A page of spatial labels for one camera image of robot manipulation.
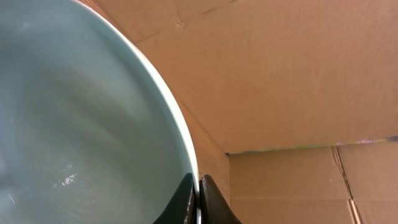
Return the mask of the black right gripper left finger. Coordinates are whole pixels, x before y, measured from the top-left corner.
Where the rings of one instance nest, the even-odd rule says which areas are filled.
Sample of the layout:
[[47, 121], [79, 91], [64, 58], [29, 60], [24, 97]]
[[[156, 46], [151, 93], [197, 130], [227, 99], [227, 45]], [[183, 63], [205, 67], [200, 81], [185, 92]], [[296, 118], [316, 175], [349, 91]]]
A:
[[188, 173], [154, 224], [192, 223], [195, 223], [195, 187], [193, 175]]

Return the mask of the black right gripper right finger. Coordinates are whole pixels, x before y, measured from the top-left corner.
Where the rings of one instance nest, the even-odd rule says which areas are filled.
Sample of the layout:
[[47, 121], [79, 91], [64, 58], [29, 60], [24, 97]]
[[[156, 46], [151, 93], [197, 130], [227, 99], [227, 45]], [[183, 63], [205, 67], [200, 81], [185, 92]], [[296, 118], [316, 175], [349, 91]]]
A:
[[230, 209], [212, 176], [205, 174], [199, 184], [202, 224], [242, 224]]

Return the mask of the light blue plate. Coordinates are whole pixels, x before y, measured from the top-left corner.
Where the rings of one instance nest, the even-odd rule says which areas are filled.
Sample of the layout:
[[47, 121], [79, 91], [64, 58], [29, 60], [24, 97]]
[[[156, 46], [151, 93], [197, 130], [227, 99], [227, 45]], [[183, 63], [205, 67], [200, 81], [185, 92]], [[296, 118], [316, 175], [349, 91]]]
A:
[[1, 222], [154, 223], [198, 168], [158, 71], [78, 1], [1, 2]]

